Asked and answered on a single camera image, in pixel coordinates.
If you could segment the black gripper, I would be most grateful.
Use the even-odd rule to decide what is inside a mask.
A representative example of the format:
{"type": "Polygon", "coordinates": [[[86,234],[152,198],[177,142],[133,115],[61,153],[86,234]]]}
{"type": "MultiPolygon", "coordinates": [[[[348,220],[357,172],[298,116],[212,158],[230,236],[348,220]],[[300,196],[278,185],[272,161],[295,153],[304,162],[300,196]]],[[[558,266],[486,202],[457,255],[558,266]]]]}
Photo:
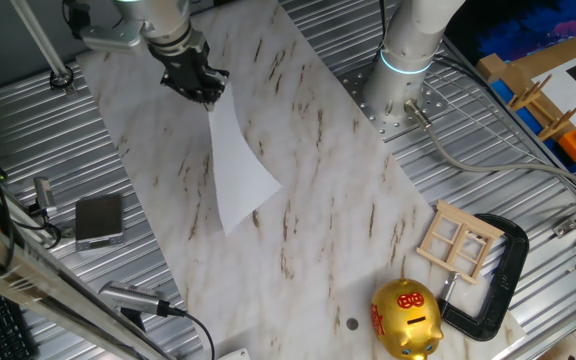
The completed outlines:
{"type": "Polygon", "coordinates": [[[229,83],[229,72],[209,69],[210,48],[204,38],[186,38],[181,41],[155,44],[155,58],[164,65],[160,81],[186,99],[213,108],[229,83]],[[183,87],[178,81],[207,81],[211,79],[209,93],[199,88],[183,87]]]}

